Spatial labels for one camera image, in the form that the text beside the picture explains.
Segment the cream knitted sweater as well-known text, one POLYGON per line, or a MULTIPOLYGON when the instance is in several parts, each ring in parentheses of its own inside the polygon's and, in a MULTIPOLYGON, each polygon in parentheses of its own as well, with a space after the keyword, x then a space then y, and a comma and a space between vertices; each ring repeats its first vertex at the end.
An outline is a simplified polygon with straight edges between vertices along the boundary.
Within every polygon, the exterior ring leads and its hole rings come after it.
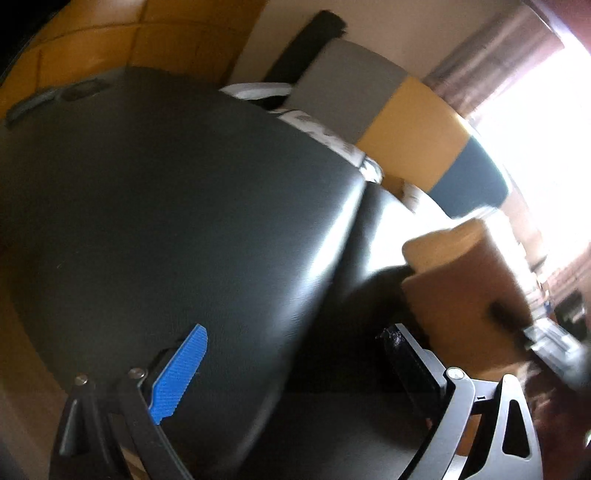
POLYGON ((477 209, 406 242, 403 255, 414 271, 404 295, 441 362, 485 380, 518 374, 527 354, 514 332, 532 323, 533 282, 509 218, 477 209))

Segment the deer print pillow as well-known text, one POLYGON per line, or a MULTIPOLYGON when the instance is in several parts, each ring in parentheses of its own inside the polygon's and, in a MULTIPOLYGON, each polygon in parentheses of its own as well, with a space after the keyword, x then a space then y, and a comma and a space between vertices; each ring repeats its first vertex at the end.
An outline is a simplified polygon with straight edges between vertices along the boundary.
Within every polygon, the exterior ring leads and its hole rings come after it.
POLYGON ((412 183, 405 182, 402 191, 402 203, 412 212, 420 207, 423 191, 412 183))

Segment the tricolour sofa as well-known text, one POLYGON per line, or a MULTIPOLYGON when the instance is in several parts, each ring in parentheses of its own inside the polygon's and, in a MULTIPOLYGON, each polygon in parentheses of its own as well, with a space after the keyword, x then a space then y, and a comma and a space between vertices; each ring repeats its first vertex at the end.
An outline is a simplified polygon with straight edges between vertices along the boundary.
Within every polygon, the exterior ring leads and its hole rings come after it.
POLYGON ((406 180, 451 217, 500 207, 503 174, 468 123, 420 79, 387 58, 341 39, 329 42, 294 84, 238 83, 238 99, 283 99, 375 160, 388 181, 406 180))

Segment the window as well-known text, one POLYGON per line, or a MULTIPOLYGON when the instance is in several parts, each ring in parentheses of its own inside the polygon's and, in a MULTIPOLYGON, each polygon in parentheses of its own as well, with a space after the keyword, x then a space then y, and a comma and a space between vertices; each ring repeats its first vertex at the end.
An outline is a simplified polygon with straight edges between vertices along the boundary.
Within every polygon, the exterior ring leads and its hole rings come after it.
POLYGON ((567 46, 506 81, 469 117, 521 194, 550 269, 590 245, 590 54, 567 46))

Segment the geometric pattern pillow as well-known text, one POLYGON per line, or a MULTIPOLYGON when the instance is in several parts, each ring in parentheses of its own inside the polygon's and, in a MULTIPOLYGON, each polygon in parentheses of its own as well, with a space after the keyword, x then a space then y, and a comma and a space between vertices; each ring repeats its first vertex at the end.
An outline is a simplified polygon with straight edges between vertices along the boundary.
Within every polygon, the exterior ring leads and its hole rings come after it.
POLYGON ((384 172, 381 166, 370 156, 360 150, 352 143, 336 135, 331 129, 320 121, 311 117, 304 111, 294 109, 276 109, 270 111, 277 119, 287 123, 291 127, 304 132, 318 143, 340 155, 360 171, 366 181, 381 184, 384 179, 384 172))

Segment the pink curtain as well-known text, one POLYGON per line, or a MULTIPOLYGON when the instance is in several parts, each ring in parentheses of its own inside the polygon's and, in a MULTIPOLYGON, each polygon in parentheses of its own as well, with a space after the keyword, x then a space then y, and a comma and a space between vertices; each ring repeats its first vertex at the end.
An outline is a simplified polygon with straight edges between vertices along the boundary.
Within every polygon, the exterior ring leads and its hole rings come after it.
POLYGON ((563 48, 545 18, 522 3, 496 15, 456 47, 424 83, 467 118, 504 84, 563 48))

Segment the wooden wardrobe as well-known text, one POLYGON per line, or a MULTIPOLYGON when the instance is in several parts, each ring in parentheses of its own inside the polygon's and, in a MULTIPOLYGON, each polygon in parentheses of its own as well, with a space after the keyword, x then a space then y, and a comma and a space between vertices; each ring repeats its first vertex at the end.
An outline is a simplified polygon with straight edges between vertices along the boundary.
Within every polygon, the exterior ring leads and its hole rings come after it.
POLYGON ((259 0, 70 1, 9 67, 1 110, 48 87, 127 66, 221 86, 264 6, 259 0))

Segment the black rolled mat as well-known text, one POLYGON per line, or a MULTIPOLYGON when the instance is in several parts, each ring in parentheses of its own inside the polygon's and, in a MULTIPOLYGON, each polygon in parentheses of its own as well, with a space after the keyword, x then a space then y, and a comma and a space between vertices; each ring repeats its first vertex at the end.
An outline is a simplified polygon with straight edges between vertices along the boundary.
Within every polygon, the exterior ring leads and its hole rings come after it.
POLYGON ((318 11, 276 59, 263 82, 297 84, 322 49, 346 34, 346 27, 346 21, 334 12, 318 11))

